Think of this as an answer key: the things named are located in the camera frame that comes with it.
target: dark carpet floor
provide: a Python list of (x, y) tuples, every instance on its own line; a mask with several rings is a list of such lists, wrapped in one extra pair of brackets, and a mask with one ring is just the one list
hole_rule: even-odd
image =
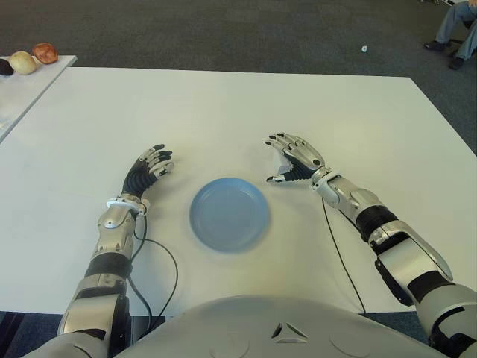
[[(417, 0), (3, 1), (0, 54), (47, 41), (76, 54), (76, 66), (406, 76), (476, 152), (476, 56), (455, 72), (445, 54), (423, 50), (448, 8)], [(466, 33), (459, 25), (455, 35)]]

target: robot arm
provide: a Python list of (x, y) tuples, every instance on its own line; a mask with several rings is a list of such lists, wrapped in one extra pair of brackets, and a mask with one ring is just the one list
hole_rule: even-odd
[(280, 133), (265, 142), (292, 164), (269, 182), (311, 179), (324, 201), (341, 211), (375, 252), (376, 269), (393, 295), (415, 305), (429, 344), (449, 357), (477, 349), (477, 294), (452, 282), (446, 261), (400, 221), (371, 191), (358, 188), (325, 166), (322, 156), (298, 136)]
[(136, 218), (144, 216), (144, 191), (174, 164), (164, 145), (149, 148), (133, 164), (119, 197), (107, 202), (98, 220), (99, 239), (89, 267), (80, 281), (52, 339), (27, 357), (112, 357), (125, 348), (129, 317), (126, 279), (131, 272)]

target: person's leg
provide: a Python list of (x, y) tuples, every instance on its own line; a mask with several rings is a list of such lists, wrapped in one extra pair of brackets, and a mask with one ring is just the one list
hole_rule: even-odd
[(463, 60), (467, 60), (472, 56), (473, 51), (477, 48), (477, 20), (474, 21), (472, 27), (469, 30), (467, 38), (462, 43), (459, 51), (455, 54), (456, 57), (460, 57)]
[(470, 9), (468, 1), (455, 4), (447, 11), (447, 15), (440, 25), (435, 40), (438, 43), (448, 43), (452, 31), (459, 22), (473, 21), (475, 18), (476, 14), (473, 12), (473, 9)]

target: blue plate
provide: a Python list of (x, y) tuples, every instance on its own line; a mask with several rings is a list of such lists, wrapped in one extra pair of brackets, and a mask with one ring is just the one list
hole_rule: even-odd
[(192, 201), (192, 230), (218, 251), (241, 251), (254, 243), (270, 220), (267, 201), (252, 184), (238, 178), (208, 183)]

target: white table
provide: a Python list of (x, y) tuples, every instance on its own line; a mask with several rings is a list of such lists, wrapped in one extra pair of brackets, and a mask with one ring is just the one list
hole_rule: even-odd
[(37, 70), (29, 75), (18, 72), (11, 76), (0, 75), (0, 142), (61, 72), (75, 61), (76, 56), (59, 56), (58, 61), (50, 65), (36, 61)]
[[(409, 78), (70, 68), (0, 145), (0, 309), (62, 313), (88, 266), (105, 201), (142, 151), (164, 142), (176, 169), (147, 192), (149, 237), (179, 263), (166, 315), (229, 295), (281, 294), (358, 312), (321, 201), (307, 184), (267, 184), (268, 134), (313, 143), (326, 163), (372, 189), (476, 289), (477, 160)], [(220, 177), (256, 185), (271, 226), (253, 250), (220, 254), (189, 227), (197, 191)], [(369, 312), (408, 310), (372, 251), (333, 210), (344, 261)], [(158, 313), (174, 280), (155, 245), (133, 279)], [(144, 315), (134, 294), (131, 314)]]

